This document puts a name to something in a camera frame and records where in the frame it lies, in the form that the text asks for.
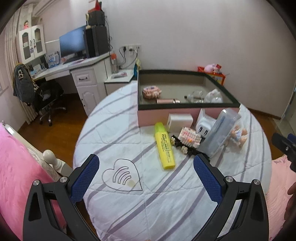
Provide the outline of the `person hand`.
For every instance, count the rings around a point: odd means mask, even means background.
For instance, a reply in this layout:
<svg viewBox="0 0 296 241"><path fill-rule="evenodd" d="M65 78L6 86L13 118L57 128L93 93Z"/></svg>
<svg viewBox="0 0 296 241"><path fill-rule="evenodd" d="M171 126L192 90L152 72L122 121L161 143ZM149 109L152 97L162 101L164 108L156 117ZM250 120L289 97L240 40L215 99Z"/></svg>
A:
<svg viewBox="0 0 296 241"><path fill-rule="evenodd" d="M292 214L292 211L295 206L295 193L296 193L296 182L288 189L287 194L290 196L290 199L287 203L287 207L285 209L284 219L288 220Z"/></svg>

